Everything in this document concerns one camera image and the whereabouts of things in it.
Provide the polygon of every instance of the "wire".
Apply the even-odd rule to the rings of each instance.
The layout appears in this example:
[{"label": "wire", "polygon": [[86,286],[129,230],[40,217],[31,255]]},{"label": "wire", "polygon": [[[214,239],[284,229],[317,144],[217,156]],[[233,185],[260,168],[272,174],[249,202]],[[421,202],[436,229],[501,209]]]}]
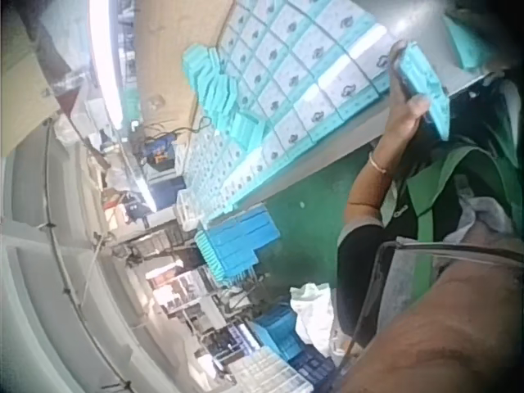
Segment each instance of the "wire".
[{"label": "wire", "polygon": [[[157,125],[160,126],[163,130],[165,130],[165,126],[162,123],[153,123],[153,124],[145,125],[144,128],[145,129],[154,129],[155,131],[159,131],[159,129],[156,128]],[[160,131],[160,133],[156,135],[155,137],[146,137],[146,141],[162,138],[165,135],[168,135],[170,133],[176,136],[181,131],[189,131],[190,133],[199,133],[200,131],[209,127],[210,125],[211,125],[211,118],[208,116],[202,116],[200,121],[198,122],[198,127],[196,129],[192,127],[178,127],[177,129],[174,129],[172,131]]]}]

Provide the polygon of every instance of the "woman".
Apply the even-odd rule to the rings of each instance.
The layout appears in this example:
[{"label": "woman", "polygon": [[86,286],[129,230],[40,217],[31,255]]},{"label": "woman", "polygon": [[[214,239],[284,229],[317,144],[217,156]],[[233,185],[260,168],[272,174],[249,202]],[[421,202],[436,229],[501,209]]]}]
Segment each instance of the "woman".
[{"label": "woman", "polygon": [[[337,309],[341,327],[350,336],[355,333],[378,247],[397,237],[417,238],[418,222],[408,192],[399,195],[393,219],[385,228],[380,213],[401,158],[431,105],[424,96],[406,100],[403,94],[393,70],[404,46],[399,42],[391,49],[386,130],[350,191],[339,240]],[[495,196],[474,173],[464,169],[459,175],[466,177],[475,196]],[[440,242],[456,231],[463,213],[454,182],[444,187],[435,211],[444,212],[436,215],[433,224],[435,240]],[[524,251],[520,241],[501,237],[482,222],[472,225],[463,242]],[[380,262],[386,276],[392,258],[390,253]],[[521,290],[520,272],[454,262],[416,305],[396,316],[378,335],[384,299],[377,296],[355,337],[361,346],[373,342],[350,370],[342,390],[464,392],[496,383],[518,361]]]}]

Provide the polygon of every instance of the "green apron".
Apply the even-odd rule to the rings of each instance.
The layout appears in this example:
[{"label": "green apron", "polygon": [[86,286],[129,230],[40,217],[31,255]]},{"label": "green apron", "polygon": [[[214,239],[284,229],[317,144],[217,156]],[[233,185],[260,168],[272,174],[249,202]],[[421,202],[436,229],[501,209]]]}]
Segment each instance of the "green apron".
[{"label": "green apron", "polygon": [[[479,147],[459,147],[407,181],[409,195],[418,219],[418,240],[434,241],[435,202],[457,168],[472,171],[484,179],[494,191],[497,201],[503,206],[509,206],[506,214],[513,219],[517,233],[522,234],[522,193],[515,167],[509,160],[494,158]],[[431,286],[431,277],[431,256],[421,256],[413,277],[413,300],[418,300],[427,292]]]}]

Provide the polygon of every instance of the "green floor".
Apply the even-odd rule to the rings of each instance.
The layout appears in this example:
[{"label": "green floor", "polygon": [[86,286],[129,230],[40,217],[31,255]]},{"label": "green floor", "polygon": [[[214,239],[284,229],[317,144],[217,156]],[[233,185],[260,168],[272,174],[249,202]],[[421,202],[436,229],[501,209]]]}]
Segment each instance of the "green floor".
[{"label": "green floor", "polygon": [[362,147],[265,202],[282,235],[257,251],[274,290],[289,292],[306,282],[334,284],[344,208],[368,152]]}]

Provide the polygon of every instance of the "wall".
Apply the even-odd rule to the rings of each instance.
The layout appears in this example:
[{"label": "wall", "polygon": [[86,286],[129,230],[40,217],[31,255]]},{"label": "wall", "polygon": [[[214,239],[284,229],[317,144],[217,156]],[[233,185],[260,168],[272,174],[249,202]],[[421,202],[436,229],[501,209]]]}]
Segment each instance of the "wall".
[{"label": "wall", "polygon": [[59,109],[50,93],[25,27],[12,11],[2,13],[2,156]]},{"label": "wall", "polygon": [[[182,54],[192,43],[214,46],[232,4],[233,0],[137,0],[135,47],[145,124],[161,122],[167,130],[191,124],[196,100],[182,70]],[[154,110],[148,101],[159,95],[165,104]]]}]

